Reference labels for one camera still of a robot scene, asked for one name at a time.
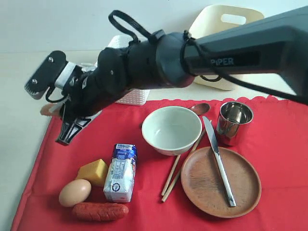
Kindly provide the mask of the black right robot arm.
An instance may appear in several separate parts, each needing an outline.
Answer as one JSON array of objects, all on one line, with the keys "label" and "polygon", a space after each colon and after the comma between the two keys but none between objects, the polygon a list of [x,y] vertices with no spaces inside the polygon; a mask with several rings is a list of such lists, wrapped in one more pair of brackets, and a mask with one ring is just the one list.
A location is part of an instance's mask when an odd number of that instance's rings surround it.
[{"label": "black right robot arm", "polygon": [[188,31],[150,33],[119,10],[108,19],[132,40],[126,48],[102,50],[94,71],[66,74],[67,100],[56,140],[63,146],[130,91],[184,88],[196,76],[216,75],[268,95],[308,102],[307,7],[197,39]]}]

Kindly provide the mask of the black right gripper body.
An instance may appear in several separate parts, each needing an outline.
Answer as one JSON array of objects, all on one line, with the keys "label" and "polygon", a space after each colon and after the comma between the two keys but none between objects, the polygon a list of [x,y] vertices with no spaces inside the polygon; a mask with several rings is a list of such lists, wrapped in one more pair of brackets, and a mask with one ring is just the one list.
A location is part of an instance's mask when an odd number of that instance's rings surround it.
[{"label": "black right gripper body", "polygon": [[59,87],[68,98],[60,109],[62,120],[95,115],[120,99],[120,64],[98,64],[87,73],[75,64],[63,64]]}]

